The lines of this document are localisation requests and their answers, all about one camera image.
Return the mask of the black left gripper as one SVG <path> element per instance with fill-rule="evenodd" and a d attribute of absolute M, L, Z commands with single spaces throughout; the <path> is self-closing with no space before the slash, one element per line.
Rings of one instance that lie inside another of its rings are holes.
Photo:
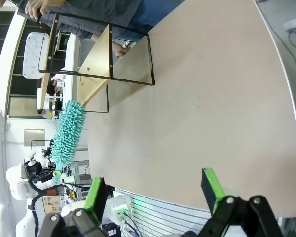
<path fill-rule="evenodd" d="M 27 178 L 33 183 L 45 183 L 53 178 L 53 166 L 42 167 L 38 161 L 24 163 Z M 103 177 L 94 178 L 82 208 L 62 217 L 59 213 L 45 216 L 39 237 L 104 237 L 102 217 L 107 201 L 107 188 Z"/>

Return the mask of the person's hand behind shelf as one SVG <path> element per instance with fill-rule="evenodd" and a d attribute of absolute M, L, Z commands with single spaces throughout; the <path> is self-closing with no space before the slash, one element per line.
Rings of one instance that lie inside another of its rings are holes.
<path fill-rule="evenodd" d="M 112 49 L 116 53 L 116 56 L 122 57 L 130 50 L 130 42 L 126 42 L 124 45 L 113 42 Z"/>

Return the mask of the person's hand holding black item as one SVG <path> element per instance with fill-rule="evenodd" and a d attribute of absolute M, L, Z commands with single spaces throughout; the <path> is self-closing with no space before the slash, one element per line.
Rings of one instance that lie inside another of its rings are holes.
<path fill-rule="evenodd" d="M 37 20 L 39 14 L 45 14 L 47 9 L 53 5 L 53 0 L 29 0 L 25 6 L 25 13 Z"/>

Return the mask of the green black right gripper finger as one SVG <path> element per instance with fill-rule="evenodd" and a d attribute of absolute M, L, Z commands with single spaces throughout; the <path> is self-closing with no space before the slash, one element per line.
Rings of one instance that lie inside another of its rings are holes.
<path fill-rule="evenodd" d="M 239 226 L 248 237 L 282 237 L 276 217 L 264 196 L 243 200 L 226 195 L 214 170 L 202 169 L 201 188 L 211 218 L 198 234 L 200 237 L 223 237 L 230 226 Z"/>

